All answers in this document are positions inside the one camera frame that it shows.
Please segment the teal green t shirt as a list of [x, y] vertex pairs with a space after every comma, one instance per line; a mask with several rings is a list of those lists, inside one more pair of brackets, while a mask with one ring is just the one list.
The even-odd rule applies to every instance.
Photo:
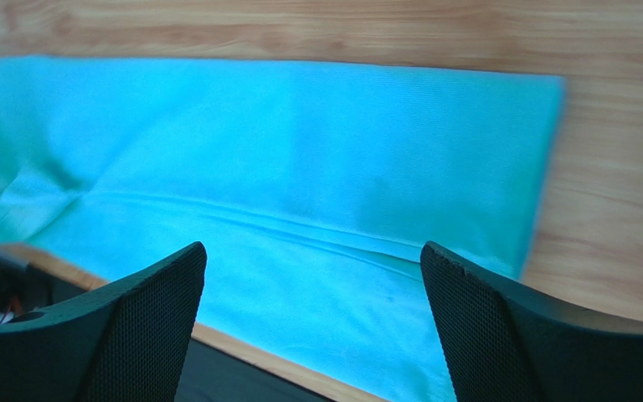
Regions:
[[0, 59], [0, 243], [116, 280], [200, 241], [201, 323], [452, 401], [420, 252], [522, 274], [564, 95], [551, 75]]

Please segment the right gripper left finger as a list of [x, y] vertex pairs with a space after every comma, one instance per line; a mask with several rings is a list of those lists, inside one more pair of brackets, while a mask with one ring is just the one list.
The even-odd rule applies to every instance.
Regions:
[[0, 325], [0, 401], [172, 401], [204, 286], [200, 242]]

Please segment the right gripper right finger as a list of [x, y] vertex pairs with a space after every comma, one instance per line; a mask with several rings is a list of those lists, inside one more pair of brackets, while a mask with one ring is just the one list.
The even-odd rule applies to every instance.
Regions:
[[459, 401], [643, 401], [643, 322], [427, 243], [420, 269]]

